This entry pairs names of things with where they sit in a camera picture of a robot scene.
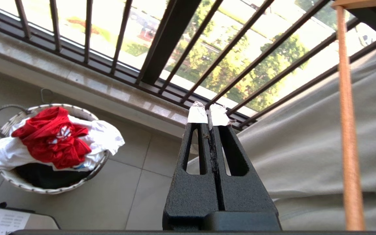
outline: red clothing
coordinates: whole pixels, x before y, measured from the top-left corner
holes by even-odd
[[[33,158],[53,162],[57,169],[63,169],[79,165],[91,152],[78,138],[87,134],[87,128],[69,121],[66,109],[51,107],[28,119],[11,136],[19,137]]]

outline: wooden pole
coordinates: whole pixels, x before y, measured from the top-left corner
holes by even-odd
[[[346,55],[347,29],[344,11],[342,6],[336,6],[337,39],[339,40],[340,117],[342,122],[343,148],[343,204],[345,207],[346,230],[364,230],[364,204],[356,144],[351,73],[349,58]]]

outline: gray fabric cover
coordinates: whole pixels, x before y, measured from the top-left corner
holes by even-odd
[[[376,230],[376,55],[352,82],[366,223]],[[283,229],[345,229],[337,79],[238,136]]]

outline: laundry basket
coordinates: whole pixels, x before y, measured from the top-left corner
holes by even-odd
[[[56,107],[56,106],[66,109],[69,112],[69,115],[71,116],[74,116],[80,119],[85,119],[88,121],[98,120],[98,118],[94,114],[89,112],[88,110],[79,108],[77,106],[69,105],[69,104],[44,104],[44,105],[39,105],[36,107],[31,107],[28,109],[21,107],[19,105],[8,104],[8,105],[1,106],[0,111],[9,107],[15,107],[15,108],[20,109],[21,112],[13,116],[11,119],[9,119],[9,121],[5,125],[2,126],[2,128],[0,129],[0,138],[8,137],[10,128],[15,124],[20,123],[23,119],[34,117],[42,110],[49,108],[49,107]],[[21,178],[17,174],[15,169],[10,170],[10,171],[0,170],[0,175],[4,177],[4,179],[7,180],[12,185],[18,188],[21,188],[23,190],[29,191],[29,192],[35,192],[35,193],[40,193],[40,194],[59,194],[62,192],[67,192],[72,189],[75,189],[81,186],[82,184],[84,184],[85,182],[87,182],[88,180],[95,177],[98,174],[98,172],[100,172],[101,168],[104,166],[104,164],[106,163],[110,155],[109,151],[107,150],[102,152],[101,154],[103,156],[101,157],[100,161],[95,166],[94,170],[87,177],[81,179],[79,182],[68,187],[62,187],[58,189],[42,189],[42,188],[33,186],[31,183]]]

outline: metal railing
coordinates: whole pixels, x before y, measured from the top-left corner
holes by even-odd
[[[291,27],[289,27],[284,33],[282,33],[266,50],[264,50],[257,58],[250,63],[242,72],[240,72],[235,78],[233,78],[228,85],[226,85],[217,95],[212,99],[207,99],[199,94],[196,94],[196,89],[204,82],[204,80],[213,72],[218,64],[224,59],[224,57],[233,49],[236,43],[246,34],[248,30],[252,28],[255,22],[265,13],[265,11],[271,6],[274,0],[266,0],[258,8],[258,10],[249,18],[249,20],[243,25],[243,28],[228,42],[227,46],[219,53],[217,58],[212,64],[204,71],[200,76],[200,79],[194,84],[194,86],[187,90],[183,87],[176,86],[171,83],[171,79],[175,76],[178,69],[181,67],[187,55],[192,50],[195,43],[200,39],[201,34],[210,23],[213,15],[220,7],[223,0],[215,0],[214,4],[208,11],[207,15],[203,19],[202,23],[196,30],[194,36],[189,41],[182,55],[176,62],[176,65],[170,71],[169,76],[166,79],[160,78],[160,74],[164,69],[168,59],[171,57],[171,53],[176,47],[179,39],[181,38],[185,28],[188,26],[192,16],[195,13],[200,0],[183,1],[183,0],[170,0],[168,6],[164,12],[163,18],[158,26],[155,37],[152,41],[152,46],[149,48],[146,60],[140,70],[125,64],[125,61],[119,61],[119,53],[123,44],[124,33],[126,31],[127,21],[130,16],[130,10],[132,7],[132,0],[127,0],[124,6],[121,27],[117,39],[116,49],[113,58],[106,55],[102,55],[99,52],[90,48],[91,38],[91,18],[92,18],[92,3],[93,0],[86,0],[86,20],[85,20],[85,44],[83,46],[77,46],[74,43],[59,33],[59,19],[56,6],[56,0],[50,0],[50,12],[53,25],[53,31],[48,32],[39,28],[31,22],[28,22],[24,6],[21,0],[15,0],[15,5],[18,11],[19,19],[10,17],[9,14],[4,14],[0,9],[0,31],[6,33],[19,40],[27,42],[33,46],[37,46],[45,51],[56,54],[62,58],[66,58],[81,66],[85,66],[94,71],[102,73],[127,85],[136,87],[151,95],[160,97],[173,104],[177,104],[184,108],[189,108],[194,101],[201,101],[209,107],[212,103],[218,102],[227,92],[230,91],[238,82],[240,82],[250,71],[259,65],[264,59],[266,59],[271,53],[273,53],[283,42],[285,42],[293,33],[295,33],[302,25],[304,25],[309,19],[311,19],[320,9],[326,6],[330,0],[319,0],[316,2],[302,17],[300,17]],[[361,21],[354,18],[348,22],[348,30],[356,27]],[[271,110],[284,104],[291,98],[294,98],[298,94],[302,93],[306,89],[312,87],[316,83],[324,80],[328,76],[337,71],[337,65],[328,69],[324,73],[321,73],[315,79],[301,86],[294,92],[281,98],[279,101],[264,108],[254,116],[246,116],[239,113],[239,109],[255,99],[258,95],[261,95],[268,88],[274,86],[282,78],[292,73],[296,68],[303,65],[310,58],[317,53],[327,48],[331,43],[336,40],[336,33],[328,36],[325,40],[304,54],[301,58],[297,59],[288,68],[278,73],[275,77],[270,79],[242,102],[235,107],[229,109],[227,112],[231,119],[236,120],[233,124],[234,128],[242,130],[252,123],[256,122],[256,119],[270,112]],[[353,62],[367,53],[376,49],[376,41],[367,47],[361,49],[356,54],[350,57],[350,61]]]

